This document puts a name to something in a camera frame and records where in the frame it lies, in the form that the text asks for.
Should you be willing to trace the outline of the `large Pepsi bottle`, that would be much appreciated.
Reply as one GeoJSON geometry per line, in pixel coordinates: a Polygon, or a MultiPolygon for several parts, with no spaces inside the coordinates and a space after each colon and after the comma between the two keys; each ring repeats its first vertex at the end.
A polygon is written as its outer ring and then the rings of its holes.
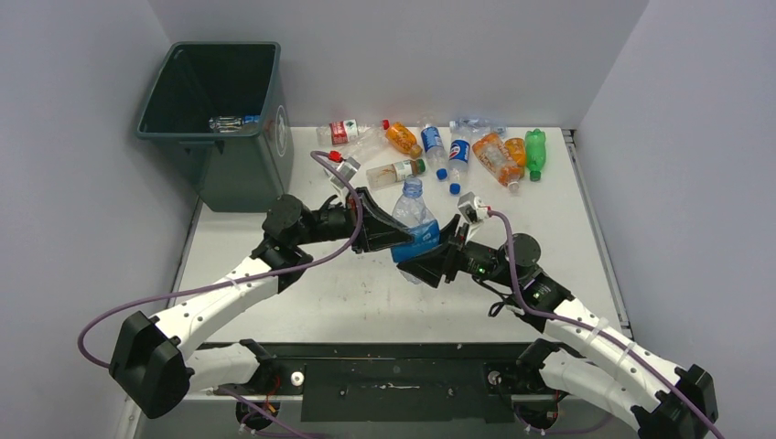
{"type": "Polygon", "coordinates": [[[253,129],[260,122],[259,115],[244,116],[214,116],[209,118],[208,125],[210,130],[216,134],[240,133],[253,129]]]}

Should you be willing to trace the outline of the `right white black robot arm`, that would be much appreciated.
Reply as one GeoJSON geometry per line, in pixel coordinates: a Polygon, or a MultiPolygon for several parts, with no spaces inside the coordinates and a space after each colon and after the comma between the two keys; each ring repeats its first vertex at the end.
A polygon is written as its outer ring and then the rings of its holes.
{"type": "Polygon", "coordinates": [[[509,288],[493,310],[510,309],[542,334],[518,359],[528,391],[549,388],[605,410],[641,438],[722,437],[711,375],[661,358],[622,335],[607,319],[539,266],[532,236],[507,234],[498,249],[468,239],[461,226],[435,249],[399,262],[401,271],[438,287],[458,273],[480,286],[509,288]]]}

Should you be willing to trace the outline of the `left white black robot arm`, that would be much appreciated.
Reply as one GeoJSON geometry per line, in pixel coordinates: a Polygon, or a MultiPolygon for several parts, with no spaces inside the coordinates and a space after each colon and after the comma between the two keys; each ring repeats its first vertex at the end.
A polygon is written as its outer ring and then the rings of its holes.
{"type": "Polygon", "coordinates": [[[200,346],[250,307],[295,283],[313,258],[306,244],[344,240],[356,253],[378,252],[411,241],[409,229],[381,209],[364,187],[341,203],[311,210],[298,198],[277,198],[262,225],[264,238],[231,273],[208,292],[122,323],[109,363],[111,377],[149,419],[159,418],[190,391],[240,384],[266,391],[273,369],[259,345],[238,341],[211,353],[200,346]]]}

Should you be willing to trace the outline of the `light blue label bottle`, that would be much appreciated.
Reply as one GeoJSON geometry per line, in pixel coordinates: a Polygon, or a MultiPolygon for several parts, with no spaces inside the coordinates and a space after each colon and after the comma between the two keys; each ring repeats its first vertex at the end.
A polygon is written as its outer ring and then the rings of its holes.
{"type": "Polygon", "coordinates": [[[395,263],[407,261],[434,249],[440,241],[440,227],[423,199],[423,182],[417,177],[405,180],[402,195],[396,201],[392,216],[408,229],[410,243],[392,247],[395,263]]]}

